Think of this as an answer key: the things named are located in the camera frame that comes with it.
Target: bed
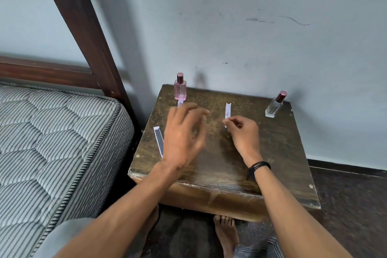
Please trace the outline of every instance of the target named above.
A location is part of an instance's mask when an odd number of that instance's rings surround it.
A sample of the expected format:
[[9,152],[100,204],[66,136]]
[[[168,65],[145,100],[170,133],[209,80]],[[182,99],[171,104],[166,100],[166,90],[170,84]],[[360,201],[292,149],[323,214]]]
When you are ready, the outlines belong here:
[[62,222],[95,218],[141,130],[90,0],[54,0],[89,68],[0,57],[0,257],[32,257]]

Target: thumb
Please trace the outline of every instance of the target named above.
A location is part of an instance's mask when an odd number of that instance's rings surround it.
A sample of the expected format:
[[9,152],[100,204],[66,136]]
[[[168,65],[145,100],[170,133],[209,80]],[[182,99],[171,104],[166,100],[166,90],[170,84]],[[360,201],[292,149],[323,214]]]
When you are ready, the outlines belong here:
[[228,131],[229,131],[231,134],[234,134],[237,130],[239,130],[239,128],[236,127],[236,125],[234,124],[234,122],[232,122],[232,121],[229,120],[229,119],[224,119],[224,120],[223,120],[223,123],[226,125]]

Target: white wall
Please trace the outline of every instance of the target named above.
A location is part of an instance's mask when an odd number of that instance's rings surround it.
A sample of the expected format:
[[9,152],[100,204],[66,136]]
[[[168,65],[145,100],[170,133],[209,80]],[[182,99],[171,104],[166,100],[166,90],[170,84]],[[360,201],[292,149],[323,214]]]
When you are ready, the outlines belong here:
[[[52,1],[6,1],[0,52],[84,63]],[[179,71],[188,86],[265,97],[284,89],[307,157],[387,169],[387,0],[98,4],[143,123]]]

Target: dark floor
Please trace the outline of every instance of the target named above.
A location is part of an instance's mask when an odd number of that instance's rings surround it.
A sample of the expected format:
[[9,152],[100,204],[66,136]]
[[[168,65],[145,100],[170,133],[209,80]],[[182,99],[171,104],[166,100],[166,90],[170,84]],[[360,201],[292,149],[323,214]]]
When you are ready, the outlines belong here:
[[[311,168],[325,228],[354,257],[387,257],[387,178]],[[161,206],[148,235],[146,258],[222,257],[212,215]],[[269,221],[237,221],[241,243],[264,243],[274,234]]]

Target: person's left arm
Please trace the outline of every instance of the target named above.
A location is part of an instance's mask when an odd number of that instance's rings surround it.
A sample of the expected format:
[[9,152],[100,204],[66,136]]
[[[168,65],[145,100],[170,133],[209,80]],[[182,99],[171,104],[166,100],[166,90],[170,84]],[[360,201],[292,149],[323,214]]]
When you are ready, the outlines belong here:
[[[164,132],[164,155],[136,187],[120,198],[55,256],[122,257],[167,189],[204,147],[206,115],[195,103],[171,107]],[[198,127],[193,134],[194,126]]]

